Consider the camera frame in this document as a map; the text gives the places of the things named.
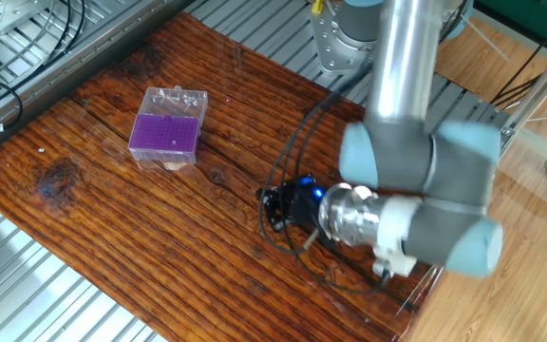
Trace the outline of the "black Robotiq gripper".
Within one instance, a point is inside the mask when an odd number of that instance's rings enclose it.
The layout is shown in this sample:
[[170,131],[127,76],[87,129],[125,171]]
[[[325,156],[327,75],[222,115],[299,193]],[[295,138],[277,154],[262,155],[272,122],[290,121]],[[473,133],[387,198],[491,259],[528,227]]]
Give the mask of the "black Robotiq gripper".
[[[264,206],[267,223],[279,233],[285,226],[295,224],[317,228],[319,207],[326,195],[326,187],[317,183],[313,175],[305,175],[298,179],[296,185],[260,188],[255,195]],[[293,216],[288,205],[281,205],[292,200]]]

